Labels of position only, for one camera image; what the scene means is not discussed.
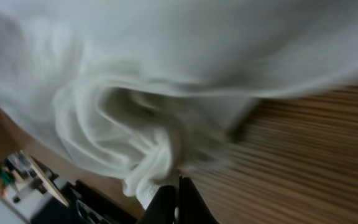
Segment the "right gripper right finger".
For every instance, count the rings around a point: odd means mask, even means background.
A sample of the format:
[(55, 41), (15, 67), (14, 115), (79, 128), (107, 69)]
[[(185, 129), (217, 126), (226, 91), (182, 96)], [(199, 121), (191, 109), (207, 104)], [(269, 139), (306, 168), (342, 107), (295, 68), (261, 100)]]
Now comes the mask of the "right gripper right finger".
[(180, 177), (178, 205), (181, 224), (219, 224), (189, 177)]

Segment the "white t-shirt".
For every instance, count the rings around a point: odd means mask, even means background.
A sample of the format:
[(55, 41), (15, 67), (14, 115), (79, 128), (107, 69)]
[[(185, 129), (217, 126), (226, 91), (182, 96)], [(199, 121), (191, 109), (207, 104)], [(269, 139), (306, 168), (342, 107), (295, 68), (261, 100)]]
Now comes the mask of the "white t-shirt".
[(0, 108), (148, 207), (228, 148), (200, 98), (358, 79), (358, 1), (0, 1)]

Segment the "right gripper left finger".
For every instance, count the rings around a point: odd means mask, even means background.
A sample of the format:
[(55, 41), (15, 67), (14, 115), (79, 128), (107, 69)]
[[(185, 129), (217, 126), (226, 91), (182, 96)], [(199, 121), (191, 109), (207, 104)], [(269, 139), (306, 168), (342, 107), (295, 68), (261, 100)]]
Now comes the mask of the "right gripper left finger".
[(166, 185), (157, 191), (150, 205), (137, 224), (174, 224), (177, 191)]

